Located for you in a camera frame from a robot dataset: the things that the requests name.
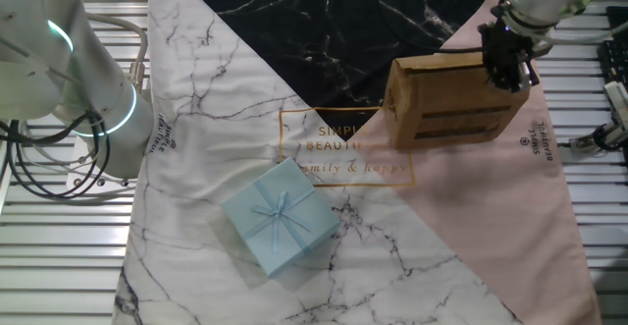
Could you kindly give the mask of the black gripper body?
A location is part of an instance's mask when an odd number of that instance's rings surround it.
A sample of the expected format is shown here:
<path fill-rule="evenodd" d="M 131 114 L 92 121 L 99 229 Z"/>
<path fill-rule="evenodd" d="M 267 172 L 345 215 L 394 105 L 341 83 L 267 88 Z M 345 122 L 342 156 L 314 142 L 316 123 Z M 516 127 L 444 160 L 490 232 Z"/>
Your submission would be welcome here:
<path fill-rule="evenodd" d="M 517 80 L 516 66 L 521 61 L 530 61 L 532 39 L 515 33 L 503 20 L 503 9 L 494 6 L 491 13 L 497 19 L 494 22 L 478 26 L 482 36 L 483 64 L 493 62 L 507 76 L 509 89 L 514 89 Z"/>

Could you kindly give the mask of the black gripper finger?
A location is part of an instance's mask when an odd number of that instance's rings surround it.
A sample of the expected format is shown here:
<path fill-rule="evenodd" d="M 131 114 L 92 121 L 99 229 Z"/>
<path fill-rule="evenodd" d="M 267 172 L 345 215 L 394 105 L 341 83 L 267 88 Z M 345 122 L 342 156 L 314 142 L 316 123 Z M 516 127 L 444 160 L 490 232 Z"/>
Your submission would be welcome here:
<path fill-rule="evenodd" d="M 538 84 L 538 75 L 530 61 L 521 61 L 516 66 L 517 80 L 514 92 L 528 91 Z"/>
<path fill-rule="evenodd" d="M 489 77 L 489 82 L 496 88 L 509 89 L 507 76 L 503 73 L 503 70 L 499 65 L 493 62 L 486 62 L 484 64 Z"/>

